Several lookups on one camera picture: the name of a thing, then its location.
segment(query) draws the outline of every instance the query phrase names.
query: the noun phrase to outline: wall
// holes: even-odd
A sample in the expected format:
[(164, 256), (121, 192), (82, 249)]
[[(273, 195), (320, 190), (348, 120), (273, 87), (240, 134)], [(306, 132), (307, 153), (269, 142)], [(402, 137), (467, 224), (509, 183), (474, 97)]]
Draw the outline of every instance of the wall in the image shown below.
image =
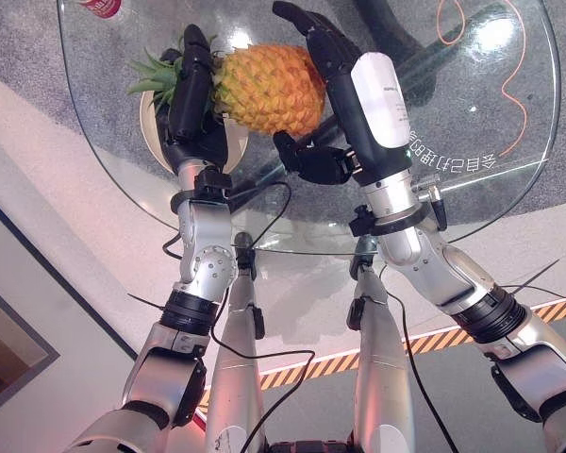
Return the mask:
[(132, 359), (1, 223), (0, 295), (60, 354), (0, 408), (0, 453), (60, 451), (117, 406)]

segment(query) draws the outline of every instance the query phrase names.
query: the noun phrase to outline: glass table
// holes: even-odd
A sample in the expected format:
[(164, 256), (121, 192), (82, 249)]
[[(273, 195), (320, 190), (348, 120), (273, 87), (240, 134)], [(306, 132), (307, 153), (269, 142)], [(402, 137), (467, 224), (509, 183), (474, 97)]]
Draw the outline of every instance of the glass table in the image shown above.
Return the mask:
[[(397, 69), (411, 122), (416, 176), (438, 174), (454, 240), (511, 210), (537, 179), (556, 135), (558, 53), (540, 1), (312, 0), (303, 8), (328, 17), (363, 51), (388, 54)], [(58, 0), (69, 86), (80, 124), (96, 157), (125, 194), (174, 229), (175, 176), (142, 135), (138, 80), (129, 66), (175, 46), (185, 25), (217, 35), (212, 49), (253, 43), (305, 45), (293, 26), (259, 0), (123, 0), (101, 18), (77, 2)], [(325, 109), (328, 136), (342, 135)], [(352, 254), (348, 222), (365, 203), (358, 185), (317, 186), (287, 175), (272, 139), (249, 134), (231, 176), (236, 186), (285, 180), (292, 198), (258, 248), (278, 252)], [(257, 235), (280, 210), (277, 186), (235, 210), (236, 230)]]

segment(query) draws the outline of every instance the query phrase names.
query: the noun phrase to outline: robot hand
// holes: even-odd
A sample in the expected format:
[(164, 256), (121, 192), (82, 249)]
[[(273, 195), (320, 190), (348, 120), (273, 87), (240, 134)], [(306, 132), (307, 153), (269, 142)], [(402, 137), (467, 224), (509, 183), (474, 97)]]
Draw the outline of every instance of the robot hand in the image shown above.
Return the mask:
[(161, 56), (171, 63), (182, 58), (172, 105), (156, 115), (161, 150), (177, 175), (190, 160), (205, 160), (222, 171), (228, 158), (225, 127), (207, 108), (213, 85), (209, 43), (193, 24), (185, 28), (183, 39), (184, 54), (168, 49)]
[[(273, 13), (306, 37), (331, 107), (352, 146), (343, 156), (330, 153), (326, 160), (322, 149), (298, 146), (285, 132), (277, 132), (275, 145), (286, 168), (321, 184), (323, 179), (341, 184), (352, 175), (361, 186), (407, 170), (411, 165), (406, 150), (408, 116), (390, 58), (376, 52), (363, 54), (319, 13), (281, 1), (273, 3)], [(321, 154), (324, 168), (308, 161), (310, 153)]]

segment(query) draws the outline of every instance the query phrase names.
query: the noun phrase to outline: gray floor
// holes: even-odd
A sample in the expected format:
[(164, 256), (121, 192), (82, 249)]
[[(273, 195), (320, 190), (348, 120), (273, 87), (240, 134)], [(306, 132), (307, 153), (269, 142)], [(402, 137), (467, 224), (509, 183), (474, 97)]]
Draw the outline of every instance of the gray floor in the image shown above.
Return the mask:
[[(566, 339), (566, 319), (553, 323)], [(515, 413), (491, 379), (491, 364), (473, 345), (416, 356), (430, 399), (461, 453), (544, 453), (541, 425)], [(271, 416), (271, 443), (302, 439), (344, 440), (352, 430), (356, 371), (305, 382)], [(290, 386), (268, 391), (270, 407)], [(434, 418), (411, 377), (416, 451), (449, 451)]]

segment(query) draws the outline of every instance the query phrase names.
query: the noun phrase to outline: silver metal joint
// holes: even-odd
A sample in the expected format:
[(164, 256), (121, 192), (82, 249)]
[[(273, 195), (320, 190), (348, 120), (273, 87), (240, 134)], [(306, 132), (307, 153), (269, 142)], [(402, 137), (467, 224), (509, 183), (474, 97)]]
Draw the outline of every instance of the silver metal joint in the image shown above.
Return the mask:
[(185, 160), (178, 167), (178, 183), (183, 192), (192, 191), (195, 188), (195, 177), (199, 175), (209, 162), (201, 159)]
[(385, 177), (363, 187), (375, 217), (385, 219), (406, 212), (410, 215), (420, 201), (411, 189), (412, 175), (409, 170)]

